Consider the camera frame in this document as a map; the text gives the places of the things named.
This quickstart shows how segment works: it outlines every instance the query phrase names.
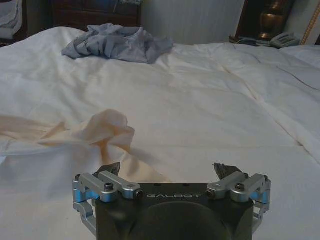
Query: white comforter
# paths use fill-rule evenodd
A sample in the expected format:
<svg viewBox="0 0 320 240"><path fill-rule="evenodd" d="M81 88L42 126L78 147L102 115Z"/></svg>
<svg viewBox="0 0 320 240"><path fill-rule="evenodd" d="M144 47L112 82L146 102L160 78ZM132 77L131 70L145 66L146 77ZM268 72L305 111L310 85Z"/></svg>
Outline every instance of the white comforter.
<svg viewBox="0 0 320 240"><path fill-rule="evenodd" d="M319 92L286 72L316 70L222 43L177 45L153 65L61 56L81 33L53 28L0 49L0 114L71 128L115 109L135 128L130 153L172 182L217 181L214 162L268 175L271 210L254 238L319 239ZM0 239L94 239L70 188L73 173L100 162L73 151L0 159Z"/></svg>

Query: screw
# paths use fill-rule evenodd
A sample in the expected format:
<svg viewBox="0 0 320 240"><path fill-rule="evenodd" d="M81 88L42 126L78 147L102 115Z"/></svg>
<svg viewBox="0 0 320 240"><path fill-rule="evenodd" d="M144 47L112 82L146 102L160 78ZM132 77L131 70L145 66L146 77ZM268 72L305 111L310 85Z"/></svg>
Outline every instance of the screw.
<svg viewBox="0 0 320 240"><path fill-rule="evenodd" d="M237 183L235 185L235 188L240 190L240 191L244 191L245 190L245 185L243 183Z"/></svg>
<svg viewBox="0 0 320 240"><path fill-rule="evenodd" d="M111 182L107 182L104 185L104 190L106 190L106 191L112 191L113 189L114 189L114 185Z"/></svg>
<svg viewBox="0 0 320 240"><path fill-rule="evenodd" d="M144 197L144 192L142 190L137 190L134 194L134 199L142 199Z"/></svg>
<svg viewBox="0 0 320 240"><path fill-rule="evenodd" d="M213 191L211 191L211 190L205 191L204 194L205 194L208 198L210 198L210 199L214 199L214 198L216 197L216 194L215 194Z"/></svg>

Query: crumpled fabric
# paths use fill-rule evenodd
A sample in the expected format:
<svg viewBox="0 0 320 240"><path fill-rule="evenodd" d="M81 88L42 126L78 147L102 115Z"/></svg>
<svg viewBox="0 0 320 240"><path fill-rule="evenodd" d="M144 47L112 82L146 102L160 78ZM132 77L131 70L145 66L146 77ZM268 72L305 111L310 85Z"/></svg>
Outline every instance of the crumpled fabric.
<svg viewBox="0 0 320 240"><path fill-rule="evenodd" d="M77 37L62 50L72 59L90 55L134 63L153 64L170 52L174 42L169 37L153 37L142 27L104 24L89 25L88 32Z"/></svg>
<svg viewBox="0 0 320 240"><path fill-rule="evenodd" d="M0 27L12 22L18 15L19 0L0 3Z"/></svg>
<svg viewBox="0 0 320 240"><path fill-rule="evenodd" d="M70 157L77 155L76 152L72 153L76 150L93 156L87 161L100 163L99 168L101 165L121 162L119 176L128 181L169 182L152 167L129 154L134 134L135 130L128 126L126 116L111 109L70 129L66 129L64 122L47 124L0 115L0 179L5 175L2 170L15 158L27 159L32 156L30 168L36 168L33 161L42 159L43 162L54 164L54 159L59 155L62 159L68 158L66 161L76 162L76 157Z"/></svg>

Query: drawer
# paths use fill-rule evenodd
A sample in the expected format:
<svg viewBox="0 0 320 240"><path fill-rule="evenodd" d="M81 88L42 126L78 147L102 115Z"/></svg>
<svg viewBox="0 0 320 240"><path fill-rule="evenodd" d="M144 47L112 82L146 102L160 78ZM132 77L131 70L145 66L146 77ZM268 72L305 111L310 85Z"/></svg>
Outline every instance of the drawer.
<svg viewBox="0 0 320 240"><path fill-rule="evenodd" d="M56 9L77 9L81 10L83 0L52 0L52 6Z"/></svg>
<svg viewBox="0 0 320 240"><path fill-rule="evenodd" d="M106 14L100 12L87 12L86 22L87 25L114 24L135 27L138 24L138 17L119 14Z"/></svg>
<svg viewBox="0 0 320 240"><path fill-rule="evenodd" d="M86 30L87 25L114 24L127 27L138 25L137 16L108 14L81 10L56 9L53 12L54 25Z"/></svg>
<svg viewBox="0 0 320 240"><path fill-rule="evenodd" d="M82 2L83 9L86 11L103 12L108 14L135 16L138 14L139 8L139 6L135 4L122 4L120 1L116 6L117 0L82 0Z"/></svg>
<svg viewBox="0 0 320 240"><path fill-rule="evenodd" d="M71 28L74 26L84 26L86 28L87 15L86 15L86 12L81 10L55 9L53 11L53 24L55 26L63 26L63 27L71 27Z"/></svg>

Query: white telephone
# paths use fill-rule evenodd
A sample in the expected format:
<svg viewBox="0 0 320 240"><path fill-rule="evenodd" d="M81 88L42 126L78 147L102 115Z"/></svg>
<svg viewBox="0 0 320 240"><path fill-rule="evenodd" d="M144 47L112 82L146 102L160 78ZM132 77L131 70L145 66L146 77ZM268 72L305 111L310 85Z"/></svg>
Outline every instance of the white telephone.
<svg viewBox="0 0 320 240"><path fill-rule="evenodd" d="M299 45L299 43L300 43L300 40L294 37L293 33L288 33L288 32L275 36L270 41L270 45L280 49L285 47L290 47L290 46L297 46Z"/></svg>

